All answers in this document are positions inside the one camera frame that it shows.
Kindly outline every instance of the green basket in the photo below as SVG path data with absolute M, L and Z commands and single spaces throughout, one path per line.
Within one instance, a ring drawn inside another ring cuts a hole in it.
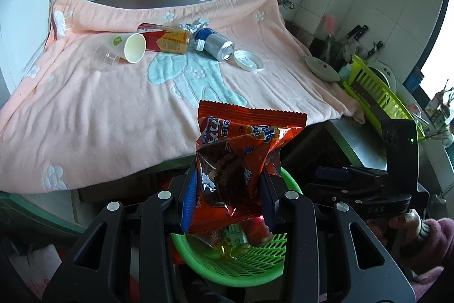
M 380 78 L 373 73 L 373 71 L 366 66 L 364 61 L 358 56 L 352 55 L 353 64 L 351 67 L 350 77 L 344 81 L 345 91 L 356 99 L 364 110 L 364 114 L 371 122 L 372 126 L 377 130 L 381 136 L 380 121 L 370 110 L 370 105 L 360 97 L 352 88 L 354 82 L 358 82 L 367 92 L 376 100 L 378 105 L 385 111 L 390 118 L 400 118 L 413 120 L 412 115 L 408 109 L 402 104 L 396 95 L 386 86 Z M 424 140 L 425 135 L 423 128 L 419 122 L 416 122 L 416 131 L 418 140 Z
M 281 176 L 290 190 L 302 194 L 286 170 L 282 169 Z M 277 234 L 267 245 L 253 246 L 237 259 L 214 260 L 192 249 L 185 235 L 172 234 L 176 250 L 195 272 L 215 283 L 237 288 L 266 284 L 282 275 L 286 238 L 287 234 Z

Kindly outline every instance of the dish rack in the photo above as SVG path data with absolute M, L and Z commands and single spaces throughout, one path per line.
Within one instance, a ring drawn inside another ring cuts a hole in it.
M 364 110 L 366 117 L 371 122 L 372 126 L 377 130 L 381 136 L 381 125 L 378 118 L 372 113 L 371 105 L 362 98 L 352 88 L 353 83 L 359 83 L 372 97 L 375 99 L 377 104 L 383 109 L 383 111 L 390 118 L 400 118 L 413 120 L 412 115 L 405 107 L 405 105 L 391 92 L 380 78 L 375 75 L 370 68 L 366 66 L 364 61 L 358 56 L 353 55 L 353 64 L 351 68 L 351 74 L 347 81 L 344 81 L 345 91 L 356 99 Z M 418 133 L 418 140 L 424 140 L 425 135 L 423 128 L 419 122 L 416 122 L 416 131 Z

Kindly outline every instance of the metal screw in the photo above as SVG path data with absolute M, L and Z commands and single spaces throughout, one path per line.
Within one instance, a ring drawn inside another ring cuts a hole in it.
M 350 209 L 348 204 L 344 202 L 337 203 L 336 208 L 341 212 L 347 212 Z
M 294 192 L 293 190 L 289 190 L 288 192 L 285 192 L 285 197 L 287 197 L 288 199 L 295 200 L 295 199 L 298 199 L 299 195 L 297 192 Z
M 162 192 L 159 192 L 157 195 L 157 197 L 162 200 L 169 199 L 171 196 L 172 193 L 168 190 L 163 190 Z
M 110 202 L 107 205 L 107 210 L 108 211 L 116 211 L 119 208 L 120 208 L 120 203 L 118 203 L 118 202 Z

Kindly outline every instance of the silver can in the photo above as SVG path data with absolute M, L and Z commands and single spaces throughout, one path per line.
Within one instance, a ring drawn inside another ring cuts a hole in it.
M 215 57 L 219 62 L 222 62 L 233 56 L 235 45 L 233 41 L 228 40 L 225 36 L 213 33 L 208 35 L 203 49 Z

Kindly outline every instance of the blanket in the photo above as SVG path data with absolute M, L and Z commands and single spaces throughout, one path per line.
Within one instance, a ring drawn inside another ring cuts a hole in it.
M 364 120 L 354 99 L 308 70 L 309 51 L 285 29 L 276 0 L 144 10 L 56 0 L 52 14 L 45 52 L 0 111 L 2 191 L 77 189 L 190 155 L 201 99 L 305 112 L 308 124 L 341 115 Z M 136 64 L 95 68 L 94 51 L 106 32 L 197 18 L 259 56 L 264 69 L 251 73 L 232 59 L 196 52 L 146 52 Z

